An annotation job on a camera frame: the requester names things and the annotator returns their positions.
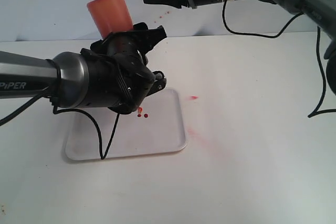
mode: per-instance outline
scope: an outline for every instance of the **plastic tray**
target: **plastic tray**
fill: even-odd
[[[107,158],[178,152],[187,146],[178,93],[165,89],[146,98],[138,113],[121,115]],[[104,150],[116,114],[109,109],[86,109],[98,122]],[[70,123],[66,155],[75,161],[99,159],[97,131],[84,115],[76,114]]]

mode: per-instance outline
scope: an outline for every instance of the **white backdrop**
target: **white backdrop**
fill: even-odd
[[[0,0],[0,41],[100,38],[86,8],[89,1]],[[178,10],[144,5],[142,0],[126,2],[134,23],[146,22],[152,28],[164,25],[168,36],[227,34],[222,25],[222,4]],[[280,7],[257,0],[230,2],[227,6],[228,23],[237,31],[277,32],[290,17]],[[315,25],[305,17],[288,29],[312,30]]]

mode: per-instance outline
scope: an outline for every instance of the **orange plastic cup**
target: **orange plastic cup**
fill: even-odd
[[[102,38],[110,33],[133,30],[125,0],[94,0],[87,7]]]

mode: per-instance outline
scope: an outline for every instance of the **white tabletop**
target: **white tabletop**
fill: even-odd
[[[190,138],[173,155],[71,162],[71,115],[37,102],[0,128],[0,223],[334,224],[336,114],[307,118],[321,94],[315,42],[315,33],[161,42],[150,68],[180,93]],[[90,43],[0,50],[53,58]],[[1,117],[25,101],[1,100]],[[336,108],[329,90],[324,108]]]

